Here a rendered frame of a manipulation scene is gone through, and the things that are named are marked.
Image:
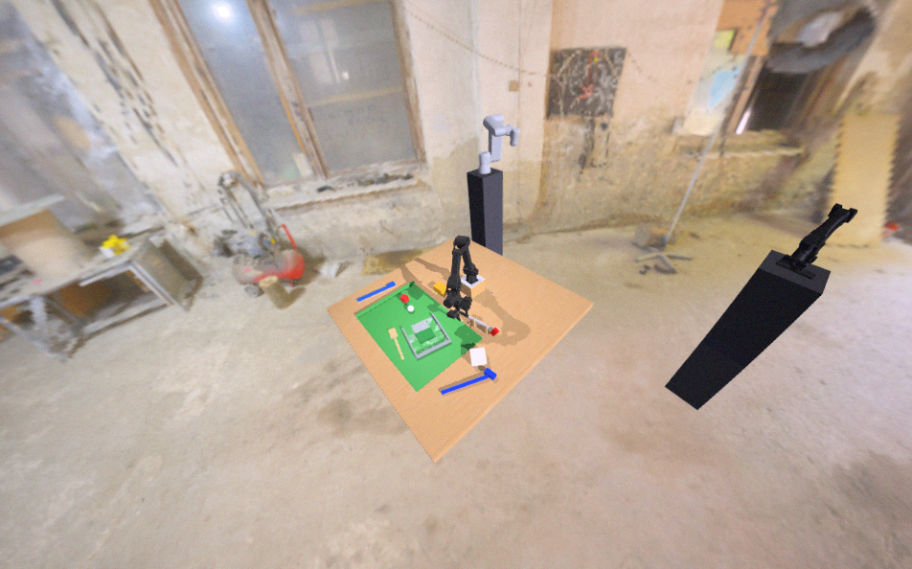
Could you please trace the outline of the green flat board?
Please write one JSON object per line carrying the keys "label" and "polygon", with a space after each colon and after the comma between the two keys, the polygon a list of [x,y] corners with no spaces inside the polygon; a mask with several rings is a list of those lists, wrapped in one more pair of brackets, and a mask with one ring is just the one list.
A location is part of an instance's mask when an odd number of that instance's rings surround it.
{"label": "green flat board", "polygon": [[[409,298],[406,303],[400,300],[400,296],[403,294]],[[408,306],[412,306],[414,310],[407,310]],[[460,356],[484,340],[484,337],[471,330],[466,323],[460,322],[457,318],[446,317],[447,312],[445,307],[428,296],[416,284],[412,284],[357,319],[418,392],[423,385],[430,383],[446,367],[452,365]],[[426,320],[428,317],[432,319],[432,314],[445,330],[451,343],[416,358],[401,328],[407,330],[410,326]],[[396,340],[391,338],[389,330],[396,332],[403,360]]]}

